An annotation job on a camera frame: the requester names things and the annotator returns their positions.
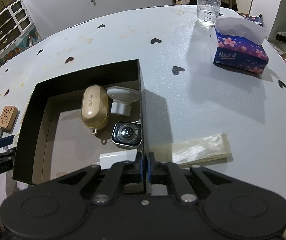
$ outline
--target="black box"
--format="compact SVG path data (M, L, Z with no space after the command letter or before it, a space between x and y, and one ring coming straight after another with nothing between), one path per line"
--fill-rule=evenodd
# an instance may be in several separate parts
M132 104L129 117L110 114L109 123L102 132L91 135L81 121L80 109L84 90L95 84L139 90L139 101ZM112 129L118 121L141 120L142 144L138 150L144 152L143 90L138 60L91 67L36 84L23 116L13 179L40 184L89 166L90 162L98 162L101 153L122 151L110 143ZM64 112L71 114L62 117ZM93 152L97 154L96 161L93 161ZM52 171L55 162L61 162L67 170Z

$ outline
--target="purple package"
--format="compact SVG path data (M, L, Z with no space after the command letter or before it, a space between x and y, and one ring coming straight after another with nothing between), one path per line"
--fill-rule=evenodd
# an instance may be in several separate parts
M246 38L222 35L216 31L217 50L214 63L262 74L269 58L261 45Z

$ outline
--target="wooden carving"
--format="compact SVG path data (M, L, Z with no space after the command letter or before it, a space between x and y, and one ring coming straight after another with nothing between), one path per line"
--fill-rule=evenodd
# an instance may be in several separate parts
M0 117L0 127L11 130L17 113L18 109L15 106L5 106Z

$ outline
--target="white table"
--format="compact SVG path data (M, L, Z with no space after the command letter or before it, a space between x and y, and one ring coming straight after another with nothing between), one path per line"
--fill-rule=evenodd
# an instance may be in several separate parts
M239 17L225 8L221 13ZM286 199L286 88L278 85L278 79L286 84L286 65L265 41L270 61L261 79L214 66L210 38L196 19L196 6L166 6L120 12L56 33L1 67L0 114L5 105L18 107L16 133L36 83L139 59L151 146L226 133L233 158L209 167ZM153 38L162 42L151 44ZM185 72L174 76L173 66ZM16 188L10 174L0 175L0 204Z

